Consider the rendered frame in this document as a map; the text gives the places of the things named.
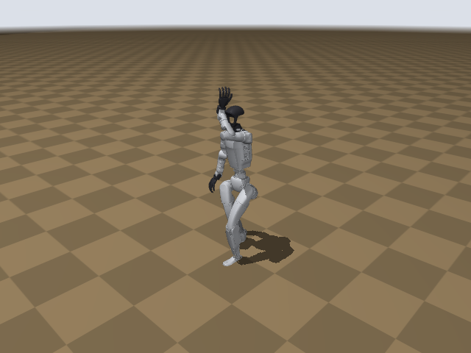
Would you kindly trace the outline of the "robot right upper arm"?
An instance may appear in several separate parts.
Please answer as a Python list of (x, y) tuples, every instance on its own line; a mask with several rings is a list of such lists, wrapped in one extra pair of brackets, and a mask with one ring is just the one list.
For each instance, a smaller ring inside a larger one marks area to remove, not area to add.
[[(226, 130), (225, 130), (226, 131)], [(221, 143), (220, 143), (220, 147), (221, 147), (221, 151), (220, 151), (220, 154), (219, 154), (219, 158), (222, 158), (222, 159), (227, 159), (227, 151), (226, 151), (226, 147), (225, 147), (225, 142), (224, 142), (224, 132), (221, 132), (220, 133), (220, 138), (221, 138)]]

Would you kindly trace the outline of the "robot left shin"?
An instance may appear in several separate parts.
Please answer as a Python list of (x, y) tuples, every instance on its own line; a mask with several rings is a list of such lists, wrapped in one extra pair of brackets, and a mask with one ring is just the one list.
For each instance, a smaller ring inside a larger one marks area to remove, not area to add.
[(241, 233), (239, 230), (240, 226), (237, 224), (231, 229), (231, 234), (226, 230), (227, 241), (229, 243), (233, 256), (235, 255), (234, 257), (236, 257), (236, 259), (240, 258), (239, 244), (241, 243)]

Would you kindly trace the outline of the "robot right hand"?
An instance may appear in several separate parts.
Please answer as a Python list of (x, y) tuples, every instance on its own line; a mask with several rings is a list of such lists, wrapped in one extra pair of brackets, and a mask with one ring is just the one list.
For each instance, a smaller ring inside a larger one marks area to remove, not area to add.
[[(221, 176), (222, 176), (221, 174), (218, 174), (217, 176), (214, 174), (213, 178), (210, 180), (209, 189), (210, 189), (211, 193), (213, 193), (213, 191), (215, 191), (216, 181), (219, 180), (221, 178)], [(212, 191), (212, 188), (213, 188), (213, 191)]]

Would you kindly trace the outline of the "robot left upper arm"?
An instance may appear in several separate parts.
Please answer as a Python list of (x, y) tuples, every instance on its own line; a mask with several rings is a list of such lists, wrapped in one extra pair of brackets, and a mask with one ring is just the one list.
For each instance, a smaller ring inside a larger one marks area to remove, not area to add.
[(225, 131), (224, 134), (225, 140), (232, 140), (236, 142), (243, 142), (243, 144), (251, 144), (252, 143), (252, 133), (250, 132), (237, 132), (235, 136), (232, 136), (228, 131)]

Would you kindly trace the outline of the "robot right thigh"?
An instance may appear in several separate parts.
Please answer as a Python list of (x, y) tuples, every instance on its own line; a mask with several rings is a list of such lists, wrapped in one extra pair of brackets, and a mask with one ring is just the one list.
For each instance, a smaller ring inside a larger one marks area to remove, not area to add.
[[(224, 206), (224, 211), (227, 216), (227, 220), (230, 215), (230, 211), (233, 207), (235, 197), (232, 195), (232, 189), (230, 187), (230, 179), (223, 181), (223, 183), (220, 184), (219, 186), (219, 191), (220, 191), (220, 196), (221, 196), (221, 201)], [(240, 219), (238, 221), (238, 225), (240, 225)]]

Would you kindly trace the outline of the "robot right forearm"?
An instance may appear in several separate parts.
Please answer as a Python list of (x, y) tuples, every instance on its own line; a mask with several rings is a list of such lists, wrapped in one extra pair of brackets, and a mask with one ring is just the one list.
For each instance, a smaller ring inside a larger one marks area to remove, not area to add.
[[(221, 151), (221, 150), (220, 150)], [(220, 154), (220, 151), (219, 151), (219, 154)], [(223, 170), (224, 170), (224, 164), (225, 164), (225, 159), (222, 159), (222, 158), (219, 158), (218, 156), (218, 160), (217, 160), (217, 167), (216, 167), (216, 172), (215, 172), (215, 175), (217, 176), (218, 174), (221, 174), (223, 173)], [(221, 176), (222, 177), (222, 176)]]

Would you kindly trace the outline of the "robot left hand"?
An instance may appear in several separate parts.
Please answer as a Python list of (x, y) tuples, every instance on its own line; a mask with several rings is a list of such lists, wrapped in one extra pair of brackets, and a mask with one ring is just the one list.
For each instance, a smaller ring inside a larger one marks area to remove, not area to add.
[[(230, 97), (229, 97), (230, 96)], [(216, 113), (219, 113), (219, 110), (226, 110), (226, 105), (228, 105), (228, 102), (230, 102), (231, 98), (233, 97), (233, 94), (230, 94), (230, 89), (228, 88), (228, 93), (227, 93), (227, 87), (225, 86), (225, 94), (224, 94), (224, 88), (222, 87), (222, 92), (221, 89), (219, 88), (219, 105), (217, 107)]]

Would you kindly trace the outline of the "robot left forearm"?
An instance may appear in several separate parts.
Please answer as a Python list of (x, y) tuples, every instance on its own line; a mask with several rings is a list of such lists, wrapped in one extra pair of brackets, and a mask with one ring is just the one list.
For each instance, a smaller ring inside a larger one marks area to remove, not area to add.
[(217, 119), (219, 120), (219, 123), (221, 124), (222, 130), (227, 130), (232, 136), (235, 136), (235, 132), (233, 128), (231, 127), (230, 123), (228, 122), (227, 116), (224, 110), (219, 110), (219, 113), (217, 114)]

